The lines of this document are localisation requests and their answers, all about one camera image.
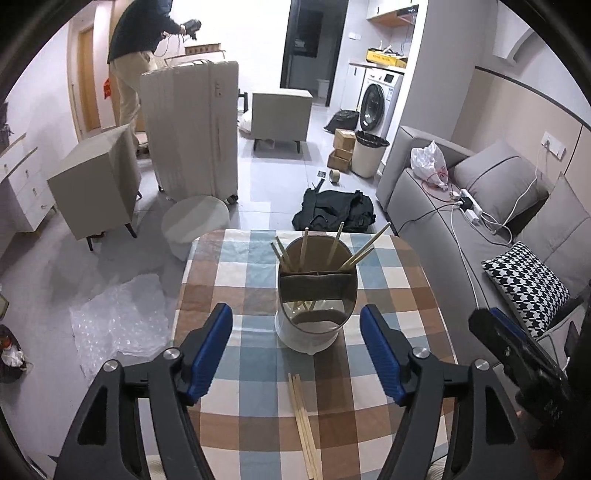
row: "washing machine door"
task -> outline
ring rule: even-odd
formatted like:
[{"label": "washing machine door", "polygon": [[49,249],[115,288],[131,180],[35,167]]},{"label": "washing machine door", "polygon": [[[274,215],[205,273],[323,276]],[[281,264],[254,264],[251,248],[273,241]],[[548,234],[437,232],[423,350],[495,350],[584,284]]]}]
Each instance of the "washing machine door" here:
[{"label": "washing machine door", "polygon": [[384,118],[385,98],[384,90],[375,83],[371,83],[361,102],[359,123],[361,130],[371,132],[381,123]]}]

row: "dark sweater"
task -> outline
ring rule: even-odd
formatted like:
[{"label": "dark sweater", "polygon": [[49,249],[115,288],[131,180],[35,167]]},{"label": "dark sweater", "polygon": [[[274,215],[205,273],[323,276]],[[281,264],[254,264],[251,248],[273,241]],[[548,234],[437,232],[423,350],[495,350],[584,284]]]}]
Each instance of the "dark sweater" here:
[{"label": "dark sweater", "polygon": [[113,32],[108,63],[137,51],[154,52],[162,33],[176,35],[181,27],[172,18],[173,0],[134,0]]}]

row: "person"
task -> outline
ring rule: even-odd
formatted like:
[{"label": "person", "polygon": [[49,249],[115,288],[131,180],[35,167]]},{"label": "person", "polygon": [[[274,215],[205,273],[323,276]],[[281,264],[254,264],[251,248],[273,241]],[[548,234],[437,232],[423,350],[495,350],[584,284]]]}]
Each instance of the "person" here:
[{"label": "person", "polygon": [[139,78],[157,68],[154,52],[164,33],[185,35],[184,25],[170,18],[173,0],[134,0],[117,23],[109,47],[108,63],[117,78],[121,103],[119,124],[131,124],[136,150],[135,125],[141,93]]}]

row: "mirror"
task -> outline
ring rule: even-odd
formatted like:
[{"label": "mirror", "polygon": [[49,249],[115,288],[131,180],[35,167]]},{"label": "mirror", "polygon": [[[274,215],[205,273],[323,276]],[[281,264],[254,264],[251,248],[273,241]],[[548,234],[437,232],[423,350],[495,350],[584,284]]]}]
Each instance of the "mirror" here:
[{"label": "mirror", "polygon": [[2,294],[0,293],[0,320],[2,320],[4,318],[4,315],[6,314],[6,311],[8,310],[8,305],[9,305],[8,300],[5,299],[4,296],[2,296]]}]

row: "tape roll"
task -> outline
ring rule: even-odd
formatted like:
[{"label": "tape roll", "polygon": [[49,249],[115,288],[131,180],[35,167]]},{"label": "tape roll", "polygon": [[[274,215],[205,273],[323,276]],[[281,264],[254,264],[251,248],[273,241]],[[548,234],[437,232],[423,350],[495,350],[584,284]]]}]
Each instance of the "tape roll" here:
[{"label": "tape roll", "polygon": [[329,178],[332,183],[338,183],[340,180],[340,172],[338,170],[331,170]]}]

